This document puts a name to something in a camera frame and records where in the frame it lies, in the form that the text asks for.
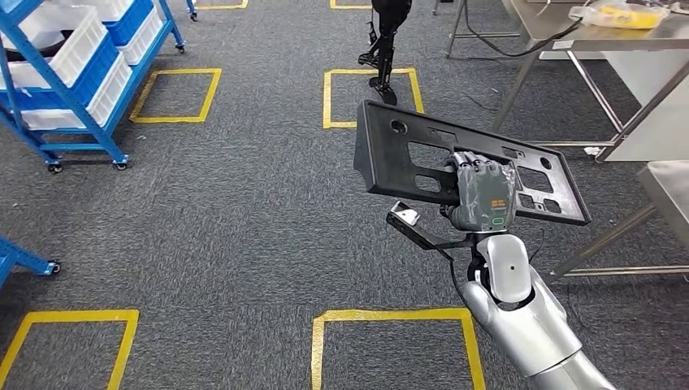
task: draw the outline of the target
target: black plastic panel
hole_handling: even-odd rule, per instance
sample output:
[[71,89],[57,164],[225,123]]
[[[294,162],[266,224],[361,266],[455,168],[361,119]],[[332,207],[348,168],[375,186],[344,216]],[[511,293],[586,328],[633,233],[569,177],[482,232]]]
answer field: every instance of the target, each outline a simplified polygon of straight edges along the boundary
[[[364,176],[369,193],[445,205],[459,202],[455,174],[414,165],[410,142],[444,149],[447,156],[470,150],[513,164],[518,172],[517,215],[577,225],[591,222],[561,153],[364,101],[358,108],[354,168]],[[440,191],[420,189],[417,176],[437,180]]]

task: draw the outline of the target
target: gray carpet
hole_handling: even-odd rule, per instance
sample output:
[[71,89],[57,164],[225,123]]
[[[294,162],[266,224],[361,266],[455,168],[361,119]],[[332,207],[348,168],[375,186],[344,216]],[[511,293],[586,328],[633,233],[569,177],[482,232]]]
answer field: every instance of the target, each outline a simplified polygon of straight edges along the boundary
[[[64,264],[55,278],[7,279],[0,351],[31,310],[133,308],[141,316],[123,390],[307,389],[311,323],[323,311],[459,306],[447,264],[384,222],[394,200],[363,192],[352,169],[353,130],[322,128],[323,72],[358,67],[369,12],[334,11],[325,0],[249,0],[244,10],[200,11],[192,23],[182,2],[172,7],[187,54],[169,41],[154,68],[223,69],[205,123],[123,120],[115,136],[132,155],[131,169],[76,164],[59,175],[0,132],[0,234]],[[498,107],[520,60],[465,59],[493,56],[474,41],[458,42],[456,58],[446,60],[452,7],[436,17],[430,8],[414,4],[397,35],[396,66],[417,69],[428,114],[486,128],[495,113],[466,95]],[[472,3],[471,12],[477,29],[510,27],[497,0]],[[500,44],[520,49],[517,41]],[[623,116],[631,115],[638,104],[612,69],[588,66]],[[172,77],[151,93],[147,114],[186,113],[186,102],[202,99],[203,86],[184,84],[207,78]],[[338,77],[334,119],[353,120],[371,91],[361,77]],[[411,106],[401,77],[401,105]],[[602,140],[613,129],[574,68],[550,62],[535,66],[500,132]],[[641,164],[566,153],[594,221],[572,227],[519,219],[513,232],[529,250],[546,231],[540,270],[648,200],[635,180]],[[435,221],[431,230],[453,234],[434,206],[413,205],[427,225]],[[688,254],[654,219],[591,262],[686,264]],[[590,358],[619,388],[689,387],[682,276],[568,280],[553,291]],[[477,333],[487,388],[528,388]],[[4,388],[103,389],[120,334],[115,325],[32,329]],[[471,388],[458,323],[329,323],[325,341],[323,390]],[[42,377],[47,372],[54,382]]]

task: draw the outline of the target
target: table top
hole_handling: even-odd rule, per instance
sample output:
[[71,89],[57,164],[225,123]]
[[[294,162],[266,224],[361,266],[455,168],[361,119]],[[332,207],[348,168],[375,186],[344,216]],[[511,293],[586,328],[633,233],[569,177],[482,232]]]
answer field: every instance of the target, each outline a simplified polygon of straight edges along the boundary
[[[520,33],[529,46],[566,30],[573,21],[575,4],[529,3],[502,0],[505,9],[521,24]],[[652,30],[580,26],[567,37],[548,44],[548,51],[689,50],[689,15],[670,14]]]
[[639,181],[677,237],[689,245],[689,161],[649,162]]

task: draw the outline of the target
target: blue shelving rack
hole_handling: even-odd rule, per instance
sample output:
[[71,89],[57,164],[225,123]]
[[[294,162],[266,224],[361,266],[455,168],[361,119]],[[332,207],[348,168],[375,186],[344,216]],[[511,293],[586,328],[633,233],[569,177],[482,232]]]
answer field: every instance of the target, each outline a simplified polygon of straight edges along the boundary
[[48,262],[0,236],[0,286],[5,283],[13,266],[22,266],[38,275],[52,275],[60,271],[60,263]]
[[[181,54],[184,53],[184,40],[182,39],[180,30],[175,24],[175,20],[172,18],[170,8],[167,6],[165,0],[158,0],[160,9],[165,15],[165,20],[162,22],[162,28],[155,37],[153,44],[144,55],[144,58],[139,64],[131,67],[132,76],[129,78],[122,95],[119,97],[114,110],[110,114],[110,118],[106,121],[106,124],[101,127],[96,123],[91,114],[88,113],[86,107],[73,96],[69,88],[57,74],[55,74],[39,51],[29,42],[26,35],[24,35],[19,28],[19,23],[31,14],[41,2],[42,0],[0,1],[0,30],[2,30],[7,38],[14,43],[17,51],[24,56],[27,62],[32,64],[38,74],[47,81],[58,96],[65,101],[69,109],[74,111],[75,116],[81,120],[85,128],[29,130],[28,125],[22,120],[21,110],[17,104],[16,91],[13,88],[7,88],[11,107],[0,105],[0,122],[3,122],[7,127],[12,129],[22,141],[26,142],[31,149],[45,161],[48,165],[48,169],[54,173],[62,171],[63,168],[60,164],[58,152],[65,151],[104,151],[112,157],[112,162],[115,167],[123,170],[127,167],[129,156],[123,153],[112,139],[112,133],[117,127],[117,123],[119,123],[119,120],[122,118],[139,84],[143,81],[155,56],[160,51],[167,34],[172,33],[175,37],[175,47]],[[0,41],[0,71],[2,71],[5,85],[14,85],[2,41]],[[46,134],[86,134],[93,136],[95,142],[48,142],[44,140],[44,135]]]

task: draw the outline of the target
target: yellow floor marking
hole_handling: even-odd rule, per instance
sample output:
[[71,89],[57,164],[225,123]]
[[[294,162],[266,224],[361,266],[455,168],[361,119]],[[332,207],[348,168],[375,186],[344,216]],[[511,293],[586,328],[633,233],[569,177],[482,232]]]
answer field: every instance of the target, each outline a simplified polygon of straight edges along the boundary
[[105,321],[124,321],[124,334],[122,342],[119,344],[119,352],[115,359],[110,382],[107,390],[117,390],[119,383],[124,375],[124,367],[127,365],[129,352],[132,350],[134,333],[137,332],[139,322],[139,310],[77,310],[77,311],[32,311],[26,314],[24,320],[19,325],[19,330],[15,338],[7,349],[7,353],[0,363],[0,388],[5,384],[7,375],[10,373],[12,364],[15,362],[28,330],[34,323],[84,323],[84,322],[105,322]]
[[[144,106],[146,98],[149,96],[151,88],[155,83],[155,79],[158,75],[198,75],[210,73],[213,77],[210,79],[210,85],[208,91],[206,92],[206,98],[203,100],[201,105],[201,111],[198,116],[139,116],[141,109]],[[208,110],[210,110],[210,104],[213,102],[213,96],[215,96],[215,90],[218,88],[218,83],[220,82],[220,75],[223,70],[218,67],[209,67],[201,69],[162,69],[159,71],[152,71],[148,81],[141,90],[141,96],[139,100],[136,101],[132,113],[129,115],[129,120],[137,124],[175,124],[175,123],[194,123],[194,122],[205,122],[206,116],[208,116]]]
[[464,333],[466,354],[469,360],[471,381],[474,390],[485,390],[483,368],[476,342],[471,313],[464,307],[449,307],[427,310],[328,310],[314,319],[311,339],[311,390],[321,390],[323,384],[323,345],[325,323],[330,321],[414,321],[414,320],[460,320]]
[[241,4],[235,4],[233,6],[195,6],[197,10],[212,11],[212,10],[239,10],[241,8],[246,8],[249,4],[249,0],[241,0]]
[[[416,69],[403,67],[392,69],[395,74],[409,75],[411,91],[414,96],[416,111],[423,114],[423,100],[421,99],[421,89],[418,87],[418,77]],[[355,128],[357,121],[337,122],[332,117],[332,75],[377,75],[376,69],[332,69],[323,74],[323,128]]]
[[337,0],[330,0],[330,8],[333,10],[370,10],[371,5],[368,6],[338,6]]

